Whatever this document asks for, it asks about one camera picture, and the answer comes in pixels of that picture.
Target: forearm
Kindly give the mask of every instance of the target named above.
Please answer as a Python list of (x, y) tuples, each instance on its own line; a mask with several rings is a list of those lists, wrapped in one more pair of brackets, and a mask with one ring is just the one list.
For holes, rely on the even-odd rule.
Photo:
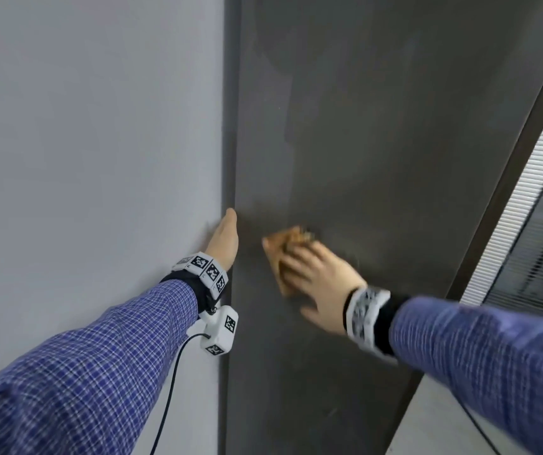
[(389, 342), (398, 358), (543, 452), (543, 318), (416, 297), (398, 310)]
[(171, 280), (0, 372), (0, 451), (130, 453), (197, 301)]

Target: dark gray panel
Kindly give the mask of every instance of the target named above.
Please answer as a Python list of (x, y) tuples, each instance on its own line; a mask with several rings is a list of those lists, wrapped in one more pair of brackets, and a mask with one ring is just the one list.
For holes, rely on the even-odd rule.
[(261, 236), (445, 295), (543, 83), (543, 0), (244, 0), (228, 455), (380, 453), (410, 376), (308, 326)]

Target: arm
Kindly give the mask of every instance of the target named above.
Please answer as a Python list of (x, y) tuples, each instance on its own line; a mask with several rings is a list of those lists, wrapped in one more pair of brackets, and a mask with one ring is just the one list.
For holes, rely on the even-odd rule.
[(543, 318), (416, 297), (397, 311), (389, 342), (398, 358), (543, 453)]
[(288, 249), (281, 260), (292, 270), (285, 280), (316, 303), (302, 309), (307, 319), (427, 372), (543, 453), (543, 318), (369, 288), (320, 243)]
[(17, 359), (0, 372), (0, 452), (130, 453), (197, 312), (185, 282), (163, 282)]

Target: white wall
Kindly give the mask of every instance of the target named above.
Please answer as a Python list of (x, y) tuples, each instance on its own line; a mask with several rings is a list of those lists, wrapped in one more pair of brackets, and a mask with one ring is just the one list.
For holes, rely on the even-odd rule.
[[(222, 42), (223, 0), (0, 0), (0, 368), (219, 219)], [(217, 371), (186, 349), (160, 453), (216, 453)]]
[[(527, 455), (502, 430), (472, 412), (502, 455)], [(387, 455), (492, 455), (493, 451), (450, 391), (423, 377), (397, 428)]]

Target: cord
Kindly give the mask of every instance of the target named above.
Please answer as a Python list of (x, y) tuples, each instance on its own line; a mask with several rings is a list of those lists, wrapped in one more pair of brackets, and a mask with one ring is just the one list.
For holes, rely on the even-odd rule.
[(478, 430), (480, 435), (484, 438), (484, 440), (486, 441), (486, 444), (488, 444), (490, 449), (493, 452), (495, 452), (495, 455), (501, 455), (501, 452), (499, 452), (499, 450), (495, 447), (495, 444), (493, 444), (493, 442), (490, 440), (490, 438), (488, 436), (486, 436), (486, 433), (482, 430), (482, 428), (480, 428), (480, 425), (478, 424), (476, 419), (473, 417), (473, 415), (469, 412), (469, 410), (467, 410), (467, 407), (465, 407), (464, 404), (461, 402), (461, 399), (459, 399), (455, 393), (453, 393), (453, 396), (455, 397), (455, 399), (457, 399), (457, 402), (459, 403), (459, 405), (463, 409), (463, 412), (465, 412), (467, 414), (469, 419), (472, 421), (473, 426), (476, 427), (476, 429)]
[(151, 452), (149, 452), (149, 455), (154, 455), (155, 449), (157, 448), (157, 443), (160, 441), (161, 430), (164, 429), (164, 422), (166, 421), (166, 415), (168, 415), (168, 406), (170, 405), (170, 399), (172, 397), (172, 389), (174, 388), (174, 379), (177, 378), (178, 360), (181, 359), (181, 353), (183, 352), (183, 349), (185, 348), (185, 346), (189, 343), (190, 340), (192, 340), (195, 337), (210, 338), (208, 334), (196, 334), (189, 337), (187, 340), (184, 341), (183, 345), (181, 345), (181, 348), (177, 354), (177, 360), (174, 362), (174, 372), (172, 373), (172, 381), (170, 382), (170, 391), (168, 391), (168, 400), (166, 401), (164, 414), (161, 416), (160, 428), (158, 428), (157, 436), (155, 436), (154, 446), (151, 448)]

